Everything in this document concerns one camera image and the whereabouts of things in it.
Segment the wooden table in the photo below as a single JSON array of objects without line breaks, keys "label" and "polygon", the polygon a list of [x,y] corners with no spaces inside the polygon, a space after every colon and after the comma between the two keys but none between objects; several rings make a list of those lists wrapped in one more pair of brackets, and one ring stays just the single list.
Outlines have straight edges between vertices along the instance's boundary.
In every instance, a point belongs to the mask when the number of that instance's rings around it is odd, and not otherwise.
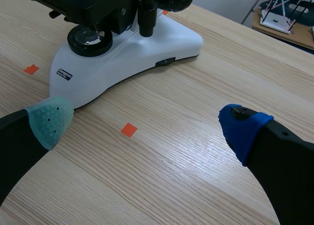
[{"label": "wooden table", "polygon": [[[49,11],[0,0],[0,117],[49,95],[51,61],[74,26]],[[169,16],[203,36],[201,55],[77,111],[4,202],[1,225],[278,225],[217,116],[240,103],[314,141],[314,56],[196,6]],[[33,63],[33,76],[23,72]],[[138,128],[130,139],[120,133],[128,122]]]}]

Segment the black switch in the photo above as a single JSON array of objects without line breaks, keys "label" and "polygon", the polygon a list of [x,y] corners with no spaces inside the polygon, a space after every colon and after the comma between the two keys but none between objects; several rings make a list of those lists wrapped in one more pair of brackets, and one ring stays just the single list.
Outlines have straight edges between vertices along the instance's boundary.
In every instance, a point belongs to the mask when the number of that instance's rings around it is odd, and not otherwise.
[{"label": "black switch", "polygon": [[169,58],[169,59],[164,59],[162,61],[157,62],[156,67],[167,66],[167,65],[173,63],[174,61],[176,61],[175,57]]}]

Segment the white microscope base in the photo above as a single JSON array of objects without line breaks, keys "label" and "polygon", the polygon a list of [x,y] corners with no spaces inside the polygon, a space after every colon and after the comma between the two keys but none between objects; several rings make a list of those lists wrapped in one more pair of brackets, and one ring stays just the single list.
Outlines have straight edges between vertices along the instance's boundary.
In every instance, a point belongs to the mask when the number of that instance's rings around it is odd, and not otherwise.
[{"label": "white microscope base", "polygon": [[50,96],[62,96],[77,109],[160,61],[198,56],[202,44],[199,34],[164,15],[157,18],[153,36],[145,38],[131,29],[114,34],[111,49],[101,56],[79,56],[66,43],[52,62]]}]

